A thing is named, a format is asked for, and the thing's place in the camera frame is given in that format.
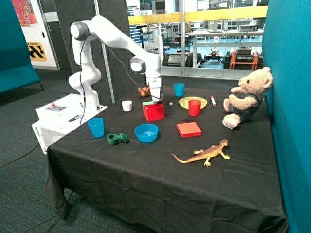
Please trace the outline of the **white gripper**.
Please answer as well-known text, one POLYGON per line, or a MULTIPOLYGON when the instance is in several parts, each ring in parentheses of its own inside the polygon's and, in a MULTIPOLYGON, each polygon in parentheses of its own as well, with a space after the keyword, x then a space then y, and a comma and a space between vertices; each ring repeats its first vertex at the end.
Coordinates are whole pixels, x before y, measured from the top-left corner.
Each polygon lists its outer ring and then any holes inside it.
POLYGON ((162 102, 163 101, 163 97, 162 97, 162 92, 161 92, 161 88, 162 88, 162 78, 161 76, 157 76, 157 77, 146 77, 146 83, 150 88, 150 92, 151 92, 151 96, 152 96, 152 101, 154 103, 158 102, 162 102))

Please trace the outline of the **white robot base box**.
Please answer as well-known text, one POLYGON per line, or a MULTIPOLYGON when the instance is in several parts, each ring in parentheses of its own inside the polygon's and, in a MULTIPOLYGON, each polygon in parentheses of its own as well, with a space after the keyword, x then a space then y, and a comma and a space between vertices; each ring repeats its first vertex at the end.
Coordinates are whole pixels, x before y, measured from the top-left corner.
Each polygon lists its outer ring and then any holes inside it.
POLYGON ((39 120, 32 125, 40 147, 44 154, 48 147, 63 136, 84 124, 107 106, 84 104, 80 94, 69 94, 57 99, 35 111, 39 120))

